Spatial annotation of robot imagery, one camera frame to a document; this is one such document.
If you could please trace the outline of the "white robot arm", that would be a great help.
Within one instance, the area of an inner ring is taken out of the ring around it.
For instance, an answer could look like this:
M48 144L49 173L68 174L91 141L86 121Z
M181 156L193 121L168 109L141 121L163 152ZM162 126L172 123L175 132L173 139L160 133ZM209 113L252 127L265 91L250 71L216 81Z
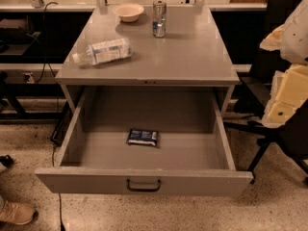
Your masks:
M262 117L269 128L284 125L308 99L308 0L302 0L285 22L260 43L267 51L278 50L291 65L276 70L270 99Z

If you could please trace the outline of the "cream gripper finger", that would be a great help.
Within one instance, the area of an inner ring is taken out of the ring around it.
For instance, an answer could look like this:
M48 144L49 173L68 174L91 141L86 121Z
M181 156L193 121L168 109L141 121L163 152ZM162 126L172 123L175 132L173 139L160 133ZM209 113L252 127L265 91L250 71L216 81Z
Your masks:
M282 34L284 25L280 25L269 33L260 43L260 48L266 51L281 50L284 45L282 44Z
M292 64L285 72L276 71L263 124L285 124L308 99L308 66Z

